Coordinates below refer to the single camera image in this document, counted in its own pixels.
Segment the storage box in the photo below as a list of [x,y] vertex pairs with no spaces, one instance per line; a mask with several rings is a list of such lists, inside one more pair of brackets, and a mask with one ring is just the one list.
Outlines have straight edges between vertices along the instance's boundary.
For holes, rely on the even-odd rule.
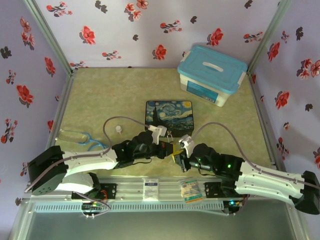
[[245,62],[195,45],[178,66],[181,89],[222,107],[242,83]]
[[183,135],[192,135],[194,126],[194,113],[191,101],[147,101],[145,105],[145,124],[164,126],[167,134],[173,138]]

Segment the starry night painting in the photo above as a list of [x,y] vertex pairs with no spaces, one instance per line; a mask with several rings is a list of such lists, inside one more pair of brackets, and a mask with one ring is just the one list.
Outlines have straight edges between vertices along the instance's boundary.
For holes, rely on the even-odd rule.
[[147,101],[145,123],[165,126],[170,130],[193,130],[192,103],[190,101]]

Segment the white cap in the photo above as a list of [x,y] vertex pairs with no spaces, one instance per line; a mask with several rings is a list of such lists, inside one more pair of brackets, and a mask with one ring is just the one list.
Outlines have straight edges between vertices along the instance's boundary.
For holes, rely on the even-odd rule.
[[115,127],[115,131],[116,131],[117,133],[121,133],[122,129],[121,129],[121,127],[118,125],[118,126]]

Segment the starry night tin box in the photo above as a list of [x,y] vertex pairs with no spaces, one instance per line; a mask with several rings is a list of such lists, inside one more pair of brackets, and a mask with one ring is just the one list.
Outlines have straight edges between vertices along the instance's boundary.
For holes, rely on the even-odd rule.
[[192,135],[195,128],[191,101],[147,101],[145,124],[164,126],[173,138]]

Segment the blue lid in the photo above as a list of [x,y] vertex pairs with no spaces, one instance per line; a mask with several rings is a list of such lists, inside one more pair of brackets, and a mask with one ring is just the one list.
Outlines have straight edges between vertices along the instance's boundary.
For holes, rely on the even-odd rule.
[[226,94],[234,94],[248,66],[245,62],[210,48],[195,45],[178,66],[178,72]]

